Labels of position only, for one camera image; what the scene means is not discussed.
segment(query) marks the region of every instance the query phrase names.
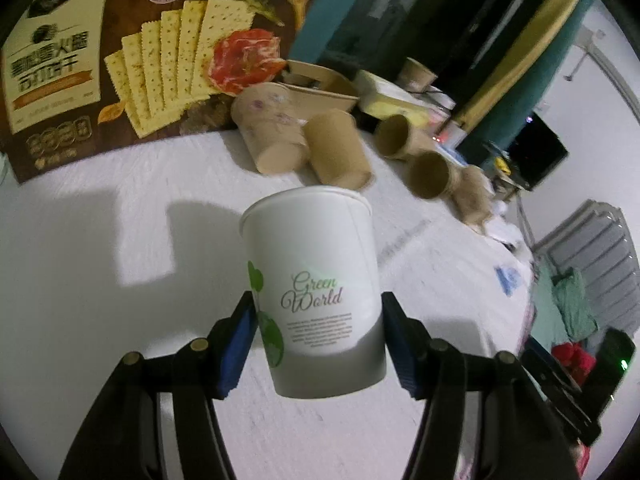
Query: kraft paper cup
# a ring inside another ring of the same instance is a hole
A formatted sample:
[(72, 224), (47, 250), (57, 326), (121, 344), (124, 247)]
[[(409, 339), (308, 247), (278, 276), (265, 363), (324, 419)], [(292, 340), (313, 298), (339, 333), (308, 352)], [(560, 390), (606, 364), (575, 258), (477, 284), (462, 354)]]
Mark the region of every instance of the kraft paper cup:
[(374, 141), (380, 155), (409, 160), (420, 153), (436, 149), (428, 134), (413, 126), (404, 115), (392, 115), (376, 128)]
[(417, 155), (409, 164), (407, 187), (420, 198), (450, 195), (460, 182), (460, 168), (438, 152)]
[(303, 187), (260, 200), (240, 233), (276, 392), (316, 399), (385, 377), (371, 206), (358, 193)]
[(328, 110), (312, 117), (303, 131), (320, 182), (357, 190), (371, 181), (373, 172), (351, 114)]
[(437, 76), (422, 63), (408, 57), (396, 84), (407, 92), (424, 92), (436, 78)]
[(287, 173), (308, 161), (308, 146), (286, 87), (249, 86), (233, 102), (231, 117), (260, 173)]
[(482, 225), (493, 215), (494, 190), (491, 181), (477, 166), (460, 171), (460, 184), (453, 192), (462, 221), (467, 225)]

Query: green leaf print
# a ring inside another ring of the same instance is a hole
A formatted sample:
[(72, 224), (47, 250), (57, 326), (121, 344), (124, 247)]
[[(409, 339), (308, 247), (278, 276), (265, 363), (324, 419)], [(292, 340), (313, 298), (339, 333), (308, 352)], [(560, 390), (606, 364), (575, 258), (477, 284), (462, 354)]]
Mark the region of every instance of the green leaf print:
[(284, 356), (284, 341), (276, 322), (264, 312), (258, 312), (258, 326), (262, 334), (264, 352), (271, 368), (277, 367)]
[(254, 267), (253, 262), (249, 262), (249, 283), (251, 283), (251, 288), (256, 292), (260, 292), (264, 286), (264, 277), (260, 270)]

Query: yellow object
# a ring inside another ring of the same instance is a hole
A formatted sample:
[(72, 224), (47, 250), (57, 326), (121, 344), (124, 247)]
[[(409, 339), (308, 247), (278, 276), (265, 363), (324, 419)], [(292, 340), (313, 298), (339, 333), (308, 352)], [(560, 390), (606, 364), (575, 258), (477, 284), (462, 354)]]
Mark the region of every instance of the yellow object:
[(504, 58), (454, 120), (471, 132), (555, 38), (579, 0), (544, 0)]
[(127, 78), (133, 96), (133, 104), (140, 121), (148, 121), (151, 118), (149, 113), (149, 101), (146, 98), (145, 70), (142, 59), (142, 43), (139, 32), (124, 36), (122, 38), (122, 55), (124, 64), (127, 67)]
[(107, 66), (107, 72), (111, 77), (111, 82), (113, 83), (118, 98), (121, 102), (124, 102), (124, 109), (129, 117), (131, 126), (133, 126), (136, 135), (140, 139), (180, 120), (187, 106), (186, 104), (180, 104), (178, 107), (163, 110), (150, 119), (141, 120), (133, 104), (132, 91), (129, 78), (127, 77), (127, 67), (123, 51), (119, 50), (113, 54), (109, 54), (104, 58), (104, 63)]
[(178, 41), (178, 99), (191, 96), (191, 80), (193, 79), (193, 62), (196, 57), (198, 36), (204, 16), (206, 2), (187, 0), (182, 7), (180, 17), (180, 40)]
[(506, 176), (509, 176), (511, 174), (511, 168), (501, 156), (495, 157), (495, 167), (503, 172)]
[(120, 101), (113, 105), (107, 105), (98, 114), (98, 124), (109, 123), (120, 117), (124, 111), (125, 104)]
[(241, 0), (208, 0), (193, 61), (192, 96), (220, 93), (207, 77), (213, 47), (232, 32), (251, 28), (254, 16), (255, 13), (249, 12), (247, 4)]
[(386, 79), (360, 70), (353, 84), (360, 95), (358, 108), (367, 115), (384, 120), (399, 114), (414, 126), (429, 124), (430, 114), (423, 102)]
[(178, 42), (181, 10), (164, 10), (160, 17), (160, 64), (162, 65), (162, 97), (170, 108), (178, 99)]
[(142, 58), (149, 114), (154, 117), (164, 110), (160, 64), (160, 21), (142, 24)]
[(129, 117), (129, 122), (131, 122), (133, 129), (137, 133), (140, 129), (140, 118), (136, 112), (136, 107), (133, 105), (127, 67), (124, 63), (122, 51), (118, 50), (113, 54), (109, 54), (104, 58), (104, 64), (107, 66), (107, 72), (111, 77), (111, 83), (113, 83), (120, 102), (124, 103), (124, 110), (127, 113), (127, 117)]

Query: cable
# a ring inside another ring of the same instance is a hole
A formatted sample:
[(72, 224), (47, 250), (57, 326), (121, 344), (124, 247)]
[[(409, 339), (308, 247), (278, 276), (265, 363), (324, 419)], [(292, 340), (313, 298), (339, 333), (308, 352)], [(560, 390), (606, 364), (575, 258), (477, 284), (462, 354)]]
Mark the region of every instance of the cable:
[(520, 193), (516, 193), (516, 211), (518, 214), (518, 227), (520, 228), (520, 231), (522, 232), (522, 235), (524, 237), (524, 243), (526, 243), (529, 249), (532, 249), (536, 240), (533, 235), (533, 230), (531, 229), (531, 224), (529, 224), (527, 215), (524, 212), (524, 208), (522, 206), (522, 197), (520, 196)]

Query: screw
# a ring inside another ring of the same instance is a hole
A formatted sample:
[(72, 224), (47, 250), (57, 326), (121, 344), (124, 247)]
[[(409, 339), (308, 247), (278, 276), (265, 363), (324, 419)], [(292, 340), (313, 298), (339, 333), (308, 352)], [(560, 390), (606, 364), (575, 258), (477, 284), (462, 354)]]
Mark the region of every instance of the screw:
[(140, 359), (140, 354), (138, 352), (127, 352), (126, 354), (124, 354), (124, 357), (122, 358), (122, 363), (126, 364), (127, 366), (131, 366), (136, 364)]
[(435, 350), (436, 352), (444, 352), (449, 348), (449, 343), (444, 341), (444, 339), (432, 339), (429, 341), (429, 347), (431, 350)]
[(209, 348), (209, 341), (207, 341), (203, 337), (199, 337), (191, 341), (190, 347), (194, 352), (202, 352), (203, 350)]
[(504, 350), (502, 352), (498, 352), (498, 359), (500, 359), (500, 361), (502, 361), (506, 365), (512, 365), (514, 364), (514, 362), (516, 362), (516, 356), (511, 352), (507, 352)]

